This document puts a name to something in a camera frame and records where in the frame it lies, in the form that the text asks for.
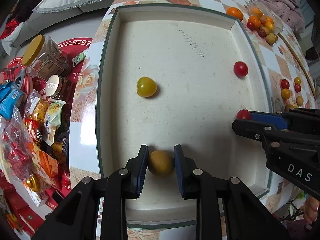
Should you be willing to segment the blue snack packet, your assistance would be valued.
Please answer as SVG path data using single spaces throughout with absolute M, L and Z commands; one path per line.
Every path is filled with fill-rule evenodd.
M 19 89 L 13 81 L 1 85 L 1 116 L 6 120 L 10 120 L 14 110 L 14 106 L 19 107 L 22 102 L 25 102 L 27 95 Z

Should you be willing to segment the yellow cherry tomato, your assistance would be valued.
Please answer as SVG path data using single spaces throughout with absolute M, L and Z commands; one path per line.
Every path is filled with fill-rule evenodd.
M 153 96 L 157 92 L 157 84 L 147 76 L 141 77 L 137 81 L 137 94 L 143 98 Z

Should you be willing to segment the red cherry tomato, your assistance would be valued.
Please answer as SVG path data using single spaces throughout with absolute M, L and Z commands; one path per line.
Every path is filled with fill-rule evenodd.
M 251 120 L 251 113 L 247 109 L 242 109 L 236 114 L 236 118 L 240 120 Z
M 242 61 L 238 61 L 233 66 L 234 74 L 238 77 L 245 77 L 248 74 L 248 66 Z

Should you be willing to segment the brown longan fruit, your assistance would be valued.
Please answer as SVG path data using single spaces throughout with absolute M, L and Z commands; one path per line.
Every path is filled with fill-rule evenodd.
M 156 150 L 150 153 L 148 169 L 153 175 L 168 178 L 174 171 L 174 167 L 174 159 L 168 152 Z

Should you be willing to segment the white lid small jar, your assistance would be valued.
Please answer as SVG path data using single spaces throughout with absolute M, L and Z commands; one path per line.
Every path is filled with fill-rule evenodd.
M 45 87 L 46 96 L 54 100 L 68 101 L 72 92 L 71 80 L 59 75 L 52 75 Z

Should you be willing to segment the pile of snack bags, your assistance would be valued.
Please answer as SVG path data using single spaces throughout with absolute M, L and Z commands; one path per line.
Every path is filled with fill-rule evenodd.
M 36 206 L 57 207 L 71 190 L 67 167 L 69 131 L 63 129 L 65 102 L 48 101 L 36 90 L 12 117 L 1 116 L 1 168 L 8 182 L 23 184 Z

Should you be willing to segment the long wooden stick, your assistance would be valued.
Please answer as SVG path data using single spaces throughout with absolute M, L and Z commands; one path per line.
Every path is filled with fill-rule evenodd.
M 300 69 L 302 70 L 302 72 L 304 73 L 307 82 L 309 84 L 310 90 L 313 94 L 313 97 L 315 100 L 317 100 L 317 94 L 316 94 L 316 90 L 313 84 L 313 81 L 311 79 L 310 74 L 306 71 L 305 67 L 304 67 L 304 63 L 300 60 L 300 57 L 298 56 L 298 54 L 294 51 L 293 47 L 289 44 L 289 42 L 286 40 L 286 38 L 282 35 L 282 33 L 279 33 L 278 36 L 283 40 L 283 42 L 286 44 L 286 46 L 288 47 L 289 51 L 291 52 L 291 54 L 293 55 L 293 57 L 296 59 L 296 61 L 298 62 L 298 65 L 300 67 Z

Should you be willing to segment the yellow lid plastic jar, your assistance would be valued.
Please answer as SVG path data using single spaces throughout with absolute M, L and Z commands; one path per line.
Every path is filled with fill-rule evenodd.
M 52 75 L 66 76 L 71 71 L 67 54 L 50 36 L 37 35 L 27 46 L 22 64 L 29 76 L 46 81 Z

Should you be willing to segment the glass fruit bowl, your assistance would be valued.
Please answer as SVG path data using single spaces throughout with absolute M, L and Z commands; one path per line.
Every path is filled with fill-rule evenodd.
M 250 0 L 247 4 L 247 10 L 249 16 L 257 17 L 262 25 L 264 25 L 266 21 L 272 23 L 273 32 L 275 34 L 281 33 L 284 30 L 281 19 L 266 5 L 264 5 L 264 3 L 257 0 Z

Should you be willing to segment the orange tangerine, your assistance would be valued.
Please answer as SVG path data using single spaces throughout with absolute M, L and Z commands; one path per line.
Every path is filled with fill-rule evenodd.
M 258 30 L 261 28 L 261 21 L 259 20 L 259 18 L 257 18 L 257 16 L 254 16 L 254 15 L 250 16 L 248 18 L 248 22 L 251 22 L 254 24 L 255 30 Z
M 242 21 L 244 18 L 243 13 L 236 7 L 229 7 L 226 10 L 226 14 L 237 18 L 239 21 Z

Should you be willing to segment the white tray green rim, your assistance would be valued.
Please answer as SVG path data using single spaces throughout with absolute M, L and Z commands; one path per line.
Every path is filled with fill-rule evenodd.
M 238 77 L 242 61 L 248 74 Z M 137 81 L 157 84 L 148 98 Z M 186 5 L 117 8 L 99 69 L 96 137 L 103 177 L 123 168 L 142 145 L 184 155 L 212 176 L 239 177 L 261 198 L 272 173 L 260 144 L 241 138 L 232 122 L 241 109 L 270 112 L 266 79 L 242 24 L 218 11 Z

